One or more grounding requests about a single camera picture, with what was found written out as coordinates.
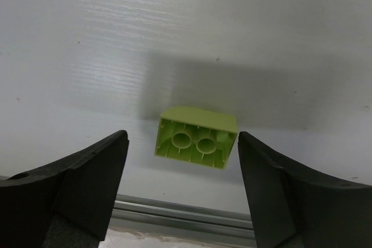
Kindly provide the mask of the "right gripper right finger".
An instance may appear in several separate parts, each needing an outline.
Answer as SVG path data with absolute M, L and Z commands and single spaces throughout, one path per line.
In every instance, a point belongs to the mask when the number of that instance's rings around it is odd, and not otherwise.
M 247 132 L 238 153 L 258 247 L 371 246 L 371 186 L 316 171 Z

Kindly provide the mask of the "pale green lego pair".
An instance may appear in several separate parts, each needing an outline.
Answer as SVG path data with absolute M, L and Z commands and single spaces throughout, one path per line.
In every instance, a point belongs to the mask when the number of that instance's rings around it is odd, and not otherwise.
M 160 115 L 155 155 L 223 170 L 237 134 L 233 115 L 171 107 Z

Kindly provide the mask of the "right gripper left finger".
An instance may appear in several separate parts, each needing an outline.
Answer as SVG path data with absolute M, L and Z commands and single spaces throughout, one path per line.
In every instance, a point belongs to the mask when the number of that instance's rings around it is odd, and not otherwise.
M 98 247 L 105 239 L 128 152 L 120 130 L 1 181 L 2 247 Z

